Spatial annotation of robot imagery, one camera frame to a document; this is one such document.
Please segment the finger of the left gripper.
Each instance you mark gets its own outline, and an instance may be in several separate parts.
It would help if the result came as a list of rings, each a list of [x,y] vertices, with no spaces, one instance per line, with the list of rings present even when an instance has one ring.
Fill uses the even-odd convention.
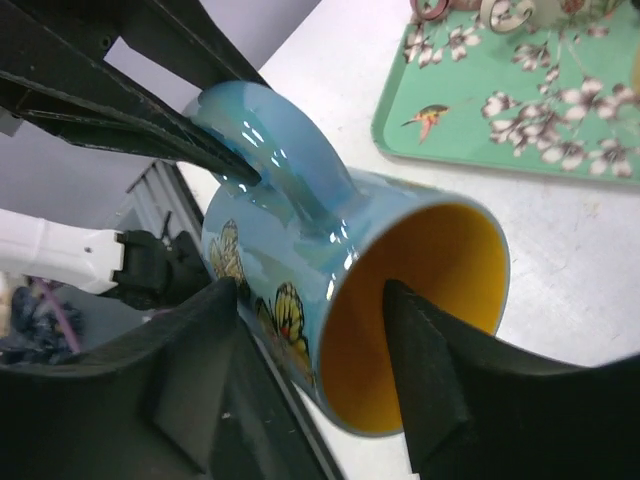
[[[125,75],[88,79],[46,74],[48,85],[1,73],[1,105],[69,144],[185,161],[255,185],[260,175],[220,140],[194,125]]]

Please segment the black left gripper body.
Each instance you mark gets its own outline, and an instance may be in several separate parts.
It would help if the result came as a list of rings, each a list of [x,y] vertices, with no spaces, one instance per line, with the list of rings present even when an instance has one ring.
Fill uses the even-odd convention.
[[[78,80],[117,71],[150,92],[107,62],[117,40],[200,89],[231,80],[264,81],[199,1],[1,4],[1,73],[51,85],[46,74]]]

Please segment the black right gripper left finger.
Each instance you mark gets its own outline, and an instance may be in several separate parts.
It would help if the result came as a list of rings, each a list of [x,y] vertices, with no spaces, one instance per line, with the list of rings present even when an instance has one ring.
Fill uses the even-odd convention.
[[[1,370],[5,479],[339,479],[223,279],[62,365]]]

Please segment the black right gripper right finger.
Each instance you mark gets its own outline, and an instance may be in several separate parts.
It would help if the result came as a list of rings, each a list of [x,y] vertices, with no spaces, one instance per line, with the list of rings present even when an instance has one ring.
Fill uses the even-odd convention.
[[[439,309],[404,283],[383,318],[412,470],[423,479],[635,479],[639,359],[545,358]]]

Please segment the blue butterfly mug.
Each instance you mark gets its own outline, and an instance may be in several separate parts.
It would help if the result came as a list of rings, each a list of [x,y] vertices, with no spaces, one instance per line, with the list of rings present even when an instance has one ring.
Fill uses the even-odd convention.
[[[260,174],[252,186],[218,177],[201,236],[209,271],[236,281],[249,329],[336,426],[399,433],[384,285],[400,280],[496,332],[510,254],[495,217],[468,197],[346,166],[266,86],[224,82],[184,113]]]

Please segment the beige cartoon mug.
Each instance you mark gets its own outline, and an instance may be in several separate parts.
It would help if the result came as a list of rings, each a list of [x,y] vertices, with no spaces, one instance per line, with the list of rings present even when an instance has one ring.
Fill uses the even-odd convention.
[[[582,27],[621,4],[609,0],[482,1],[478,13],[485,27],[496,34],[507,34],[524,26],[551,30]]]

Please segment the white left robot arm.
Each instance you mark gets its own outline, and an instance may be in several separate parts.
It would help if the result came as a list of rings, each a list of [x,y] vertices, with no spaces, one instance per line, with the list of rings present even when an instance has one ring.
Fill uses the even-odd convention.
[[[66,142],[186,161],[250,183],[207,138],[106,61],[114,42],[204,88],[259,73],[198,1],[5,1],[1,106]],[[1,369],[5,479],[338,479],[292,383],[209,277],[192,234],[85,229],[3,211],[1,268],[157,309],[65,362]]]

